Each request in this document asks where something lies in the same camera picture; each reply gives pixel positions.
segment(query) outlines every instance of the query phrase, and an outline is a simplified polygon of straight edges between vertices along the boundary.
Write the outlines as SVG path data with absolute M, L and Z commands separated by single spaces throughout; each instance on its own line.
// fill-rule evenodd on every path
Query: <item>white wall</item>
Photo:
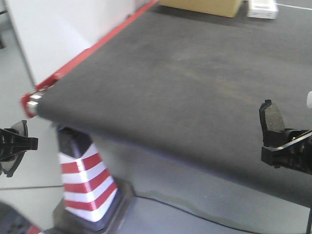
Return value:
M 35 83 L 53 74 L 147 0 L 6 0 Z

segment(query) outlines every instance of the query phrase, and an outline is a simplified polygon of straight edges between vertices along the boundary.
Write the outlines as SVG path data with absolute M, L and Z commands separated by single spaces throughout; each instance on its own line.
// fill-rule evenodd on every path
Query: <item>white box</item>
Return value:
M 247 16 L 261 19 L 275 19 L 278 8 L 275 0 L 249 0 Z

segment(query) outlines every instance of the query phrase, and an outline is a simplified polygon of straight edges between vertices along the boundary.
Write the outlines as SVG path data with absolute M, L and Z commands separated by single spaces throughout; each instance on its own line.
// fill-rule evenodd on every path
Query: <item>traffic cone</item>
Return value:
M 58 128 L 64 199 L 54 211 L 55 226 L 65 233 L 114 233 L 133 197 L 131 186 L 115 181 L 91 138 Z

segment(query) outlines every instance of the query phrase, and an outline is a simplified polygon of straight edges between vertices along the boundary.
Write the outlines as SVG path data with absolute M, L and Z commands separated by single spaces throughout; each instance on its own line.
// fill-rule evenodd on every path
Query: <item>red and white striped cone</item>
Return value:
M 35 225 L 32 225 L 26 234 L 44 234 L 39 228 L 37 228 Z
M 77 227 L 88 230 L 81 233 L 106 230 L 123 195 L 96 146 L 87 134 L 70 128 L 58 129 L 58 144 L 67 213 L 63 212 L 60 220 L 55 211 L 56 227 L 72 233 L 77 233 L 73 231 Z

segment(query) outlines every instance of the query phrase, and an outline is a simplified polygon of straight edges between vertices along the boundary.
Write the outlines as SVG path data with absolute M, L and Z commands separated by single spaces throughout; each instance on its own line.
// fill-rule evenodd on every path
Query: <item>cone base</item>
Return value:
M 118 191 L 104 217 L 90 222 L 65 210 L 62 200 L 53 211 L 55 228 L 50 230 L 65 234 L 114 234 L 123 221 L 124 215 L 134 196 L 130 183 L 114 178 Z

